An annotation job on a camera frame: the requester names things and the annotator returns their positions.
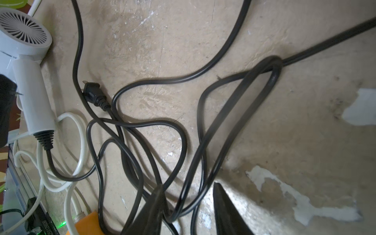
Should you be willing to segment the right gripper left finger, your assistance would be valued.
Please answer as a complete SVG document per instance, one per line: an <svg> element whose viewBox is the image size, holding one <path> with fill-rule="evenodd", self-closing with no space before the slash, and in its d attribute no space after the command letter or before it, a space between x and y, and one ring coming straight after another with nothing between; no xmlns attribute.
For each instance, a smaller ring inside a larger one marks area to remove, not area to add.
<svg viewBox="0 0 376 235"><path fill-rule="evenodd" d="M159 235L163 219L165 193L158 185L133 223L121 235Z"/></svg>

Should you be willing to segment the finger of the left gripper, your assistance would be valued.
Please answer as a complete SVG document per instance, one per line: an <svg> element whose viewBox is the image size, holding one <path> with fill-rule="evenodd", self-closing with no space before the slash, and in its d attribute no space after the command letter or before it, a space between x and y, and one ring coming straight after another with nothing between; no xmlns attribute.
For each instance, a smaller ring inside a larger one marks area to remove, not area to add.
<svg viewBox="0 0 376 235"><path fill-rule="evenodd" d="M6 146L8 141L10 113L16 91L16 83L1 74L1 147Z"/></svg>

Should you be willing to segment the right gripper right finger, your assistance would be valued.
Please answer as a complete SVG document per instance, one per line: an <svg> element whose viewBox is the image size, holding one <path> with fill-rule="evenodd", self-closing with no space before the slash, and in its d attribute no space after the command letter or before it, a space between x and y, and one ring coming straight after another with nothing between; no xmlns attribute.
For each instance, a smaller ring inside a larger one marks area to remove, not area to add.
<svg viewBox="0 0 376 235"><path fill-rule="evenodd" d="M220 183L213 185L213 202L218 235L254 235Z"/></svg>

